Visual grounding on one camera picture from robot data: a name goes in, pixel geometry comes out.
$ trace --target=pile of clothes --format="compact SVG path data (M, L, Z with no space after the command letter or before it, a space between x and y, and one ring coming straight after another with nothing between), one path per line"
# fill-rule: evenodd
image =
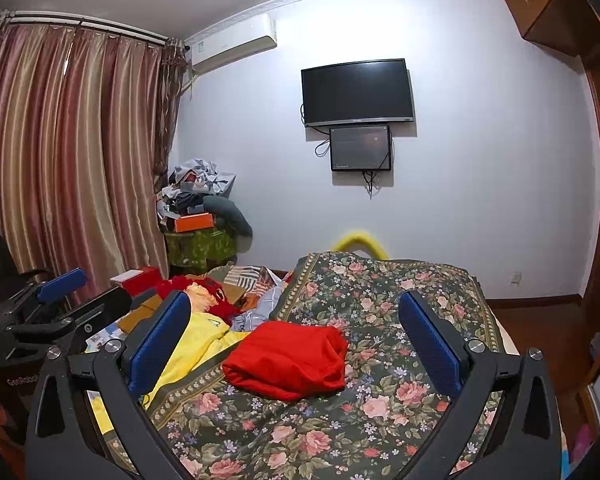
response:
M194 158L176 166L169 177L169 185L156 197L160 227L173 232L175 220L189 215L211 213L214 224L222 229L227 224L236 234L251 237L253 230L229 194L235 174L218 173L216 165Z

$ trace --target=red box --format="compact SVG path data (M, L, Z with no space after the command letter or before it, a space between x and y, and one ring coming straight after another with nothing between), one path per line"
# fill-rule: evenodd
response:
M181 216L175 221L176 232L195 231L214 226L214 216L211 213L200 213L197 215Z
M124 288L132 297L142 294L148 288L155 286L162 280L160 275L160 269L157 267L140 267L142 274L133 276L128 280L120 283L120 286Z

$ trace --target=small monitor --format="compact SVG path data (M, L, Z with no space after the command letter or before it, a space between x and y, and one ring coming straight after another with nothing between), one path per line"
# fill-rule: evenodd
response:
M331 137L331 171L391 170L391 133L386 124L336 126Z

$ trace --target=stuffed toy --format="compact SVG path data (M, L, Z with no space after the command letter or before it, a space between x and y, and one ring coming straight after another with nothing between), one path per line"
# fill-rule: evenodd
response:
M162 280L155 291L162 299L172 290L182 290L189 297L192 312L208 312L221 318L231 326L240 309L226 300L222 285L211 278L192 280L186 276L174 276L171 280Z

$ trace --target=storage box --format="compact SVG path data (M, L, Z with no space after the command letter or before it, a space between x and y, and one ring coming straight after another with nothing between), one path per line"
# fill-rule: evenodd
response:
M214 226L214 216L211 213L181 216L175 220L175 225L177 233L205 229Z
M160 270L157 269L157 267L140 267L138 270L140 273L131 273L127 271L119 276L114 276L111 279L111 282L121 286L131 295L131 297L134 297L138 294L142 294L148 288L155 286L155 284L162 279ZM125 279L127 273L134 275Z
M203 274L235 256L235 241L224 229L211 227L188 233L164 233L167 259L172 266Z

